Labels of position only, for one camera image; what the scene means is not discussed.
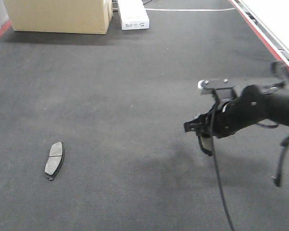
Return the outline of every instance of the brake pad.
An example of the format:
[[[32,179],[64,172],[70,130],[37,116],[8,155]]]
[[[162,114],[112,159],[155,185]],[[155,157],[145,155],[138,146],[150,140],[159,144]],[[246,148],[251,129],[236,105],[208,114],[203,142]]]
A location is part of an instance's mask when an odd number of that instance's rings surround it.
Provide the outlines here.
[[[53,180],[57,175],[64,159],[64,148],[62,142],[58,142],[52,145],[49,152],[48,161],[45,167],[45,173],[47,179]]]

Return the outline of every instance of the white box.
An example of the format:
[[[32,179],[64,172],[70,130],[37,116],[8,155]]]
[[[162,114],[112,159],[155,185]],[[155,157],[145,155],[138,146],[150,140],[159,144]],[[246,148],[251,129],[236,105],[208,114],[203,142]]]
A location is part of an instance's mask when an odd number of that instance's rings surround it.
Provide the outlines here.
[[[118,0],[122,30],[149,28],[149,17],[141,0]]]

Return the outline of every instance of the cardboard box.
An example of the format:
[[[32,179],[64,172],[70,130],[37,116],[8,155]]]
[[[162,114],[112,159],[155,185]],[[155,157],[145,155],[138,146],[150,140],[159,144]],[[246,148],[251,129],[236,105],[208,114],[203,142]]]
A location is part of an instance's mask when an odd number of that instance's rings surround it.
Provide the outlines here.
[[[105,34],[111,0],[4,0],[15,31]]]
[[[148,29],[149,17],[141,0],[118,0],[122,30]]]

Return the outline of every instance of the red floor stripe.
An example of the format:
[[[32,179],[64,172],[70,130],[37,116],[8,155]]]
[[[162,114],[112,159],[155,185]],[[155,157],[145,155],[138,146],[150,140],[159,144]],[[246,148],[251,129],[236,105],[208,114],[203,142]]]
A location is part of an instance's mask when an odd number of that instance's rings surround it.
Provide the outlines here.
[[[233,0],[229,0],[234,7],[237,8],[237,6],[233,3]],[[254,33],[257,35],[257,37],[261,40],[261,42],[267,47],[267,49],[271,52],[271,54],[277,59],[277,60],[281,60],[282,58],[280,57],[280,55],[274,50],[273,47],[271,47],[271,45],[265,40],[265,38],[256,30],[255,26],[250,23],[250,21],[245,17],[245,15],[243,15],[241,13],[241,11],[238,9],[238,12],[240,13],[240,15],[244,18],[244,20],[247,22],[247,24],[250,26],[250,28],[254,31]]]
[[[10,22],[10,21],[7,21],[5,24],[3,24],[3,26],[2,26],[1,29],[0,29],[0,37],[1,37],[1,35],[3,35],[3,33],[4,33],[5,31],[7,31],[10,27],[11,27],[11,22]]]

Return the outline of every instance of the white cable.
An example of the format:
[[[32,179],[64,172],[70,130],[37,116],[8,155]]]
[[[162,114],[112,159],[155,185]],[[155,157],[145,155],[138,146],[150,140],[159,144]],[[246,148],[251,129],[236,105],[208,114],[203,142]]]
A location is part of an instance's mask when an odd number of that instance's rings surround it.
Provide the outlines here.
[[[223,11],[232,11],[235,8],[226,8],[226,9],[155,9],[155,8],[145,8],[146,11],[167,11],[167,12],[223,12]]]

